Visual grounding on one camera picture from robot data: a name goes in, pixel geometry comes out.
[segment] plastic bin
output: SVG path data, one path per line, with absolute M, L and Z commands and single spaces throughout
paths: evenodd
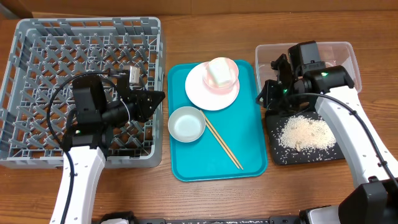
M 277 71 L 271 69 L 271 61 L 278 59 L 281 54 L 287 55 L 287 50 L 296 44 L 266 44 L 256 47 L 256 81 L 259 94 L 266 80 L 277 78 Z M 326 62 L 326 66 L 344 66 L 355 82 L 355 89 L 360 92 L 362 90 L 361 74 L 353 46 L 348 42 L 317 42 L 317 44 L 321 60 Z
M 0 165 L 62 166 L 62 150 L 45 122 L 52 93 L 77 73 L 127 64 L 141 69 L 148 90 L 162 90 L 165 40 L 158 18 L 21 20 L 0 92 Z M 52 107 L 57 133 L 65 131 L 67 114 L 75 107 L 71 87 L 61 91 Z M 115 99 L 110 86 L 105 92 L 108 100 Z M 162 159 L 162 130 L 162 105 L 148 122 L 132 121 L 115 130 L 105 167 L 157 166 Z

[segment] wooden chopstick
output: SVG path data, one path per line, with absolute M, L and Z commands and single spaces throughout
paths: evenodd
M 238 161 L 238 159 L 235 157 L 231 149 L 228 147 L 228 145 L 224 142 L 223 138 L 218 134 L 217 130 L 213 127 L 213 125 L 210 123 L 210 121 L 207 119 L 206 115 L 204 112 L 201 110 L 200 111 L 205 117 L 206 120 L 206 126 L 210 130 L 210 132 L 214 135 L 214 137 L 217 139 L 218 143 L 221 145 L 221 147 L 224 149 L 225 153 L 229 156 L 229 158 L 234 162 L 236 167 L 239 169 L 243 169 L 243 166 L 241 163 Z

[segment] plate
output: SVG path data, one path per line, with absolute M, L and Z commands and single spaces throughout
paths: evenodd
M 228 91 L 212 91 L 203 80 L 208 62 L 194 67 L 185 80 L 185 92 L 189 100 L 197 107 L 209 111 L 222 110 L 231 105 L 239 93 L 239 80 Z
M 169 133 L 180 142 L 193 142 L 205 131 L 206 121 L 202 113 L 191 106 L 175 110 L 169 118 Z

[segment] wooden table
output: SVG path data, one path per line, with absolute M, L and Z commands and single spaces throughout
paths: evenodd
M 397 11 L 164 16 L 160 20 L 167 40 L 167 70 L 219 56 L 254 65 L 260 44 L 350 42 L 361 71 L 361 102 L 384 144 L 398 157 Z M 1 71 L 16 23 L 1 22 Z M 269 154 L 268 169 L 260 177 L 183 183 L 170 168 L 167 99 L 163 106 L 162 163 L 151 169 L 104 170 L 93 218 L 124 210 L 141 218 L 261 218 L 337 205 L 353 190 L 345 161 L 282 167 L 273 164 Z M 57 169 L 0 168 L 0 222 L 48 223 L 61 175 Z

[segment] gray crate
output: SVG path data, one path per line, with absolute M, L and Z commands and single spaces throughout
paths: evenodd
M 148 90 L 162 90 L 165 39 L 155 17 L 24 19 L 16 28 L 0 92 L 0 165 L 48 169 L 63 165 L 45 121 L 52 93 L 72 75 L 134 65 Z M 65 131 L 71 85 L 56 97 L 52 126 Z M 116 93 L 105 87 L 109 100 Z M 132 121 L 115 135 L 105 167 L 155 167 L 162 159 L 163 111 Z

